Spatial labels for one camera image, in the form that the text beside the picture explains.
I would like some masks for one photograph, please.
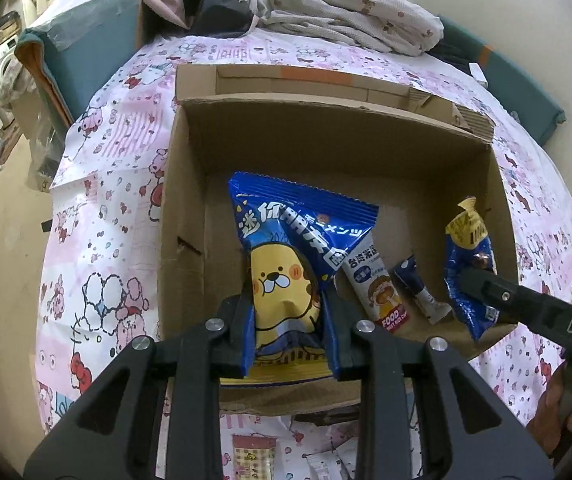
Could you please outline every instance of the bed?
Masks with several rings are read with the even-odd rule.
[[[373,53],[259,29],[235,40],[159,36],[117,70],[70,127],[50,190],[53,228],[44,258],[35,345],[37,401],[45,431],[134,336],[160,336],[155,214],[163,184],[160,153],[168,147],[178,105],[175,68],[184,63],[340,70],[411,84],[487,114],[496,124],[493,150],[511,210],[520,283],[572,303],[572,197],[546,153],[469,76],[426,54]],[[136,316],[120,320],[114,336],[89,337],[90,317],[121,301]],[[559,351],[518,326],[471,364],[525,424],[560,364]],[[298,436],[305,431],[290,423],[239,417],[222,419],[223,438],[243,428],[250,433],[280,431],[282,457],[288,459],[283,464],[293,471],[308,466],[305,459],[293,462],[286,448],[292,451],[305,442],[319,452],[331,445],[331,435],[317,435],[311,428],[306,440]],[[337,442],[335,436],[333,447]],[[230,446],[228,440],[223,444],[223,463],[224,473],[232,476],[233,466],[226,462]],[[311,452],[298,449],[292,457]]]

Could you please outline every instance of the small blue snack packet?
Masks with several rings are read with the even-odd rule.
[[[379,207],[252,173],[235,173],[228,189],[237,235],[250,257],[255,364],[323,357],[319,292],[372,229]],[[289,379],[311,378],[303,375]]]
[[[462,269],[477,267],[495,272],[495,257],[484,221],[475,209],[475,197],[458,205],[464,210],[446,226],[446,274],[448,295],[457,319],[466,324],[474,341],[492,327],[499,311],[461,292],[458,277]]]
[[[432,294],[423,284],[423,280],[417,272],[417,262],[415,255],[411,254],[405,260],[399,262],[392,272],[397,279],[403,283],[403,286],[413,295],[419,310],[426,316],[431,325],[444,319],[450,311],[451,306],[448,303],[442,303],[435,300]]]

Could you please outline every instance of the metal screw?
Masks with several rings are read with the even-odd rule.
[[[138,335],[132,340],[131,344],[135,350],[145,350],[150,346],[150,338],[145,335]]]
[[[355,328],[358,332],[370,333],[374,332],[375,324],[370,319],[360,319],[355,323]]]
[[[211,317],[206,322],[206,330],[210,330],[210,332],[219,332],[224,326],[226,326],[226,323],[218,317]]]
[[[433,337],[431,339],[430,345],[433,350],[436,350],[437,352],[443,352],[448,348],[448,341],[446,341],[443,337]]]

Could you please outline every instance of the orange tape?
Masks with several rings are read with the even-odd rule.
[[[479,54],[479,57],[477,58],[477,64],[481,68],[486,68],[486,65],[488,64],[488,60],[490,59],[490,55],[493,50],[495,49],[492,46],[488,44],[484,45],[482,52]]]

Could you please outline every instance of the floor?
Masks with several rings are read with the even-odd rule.
[[[0,173],[0,450],[22,471],[43,438],[33,374],[37,298],[51,218],[50,195],[25,185],[28,141],[21,137]]]

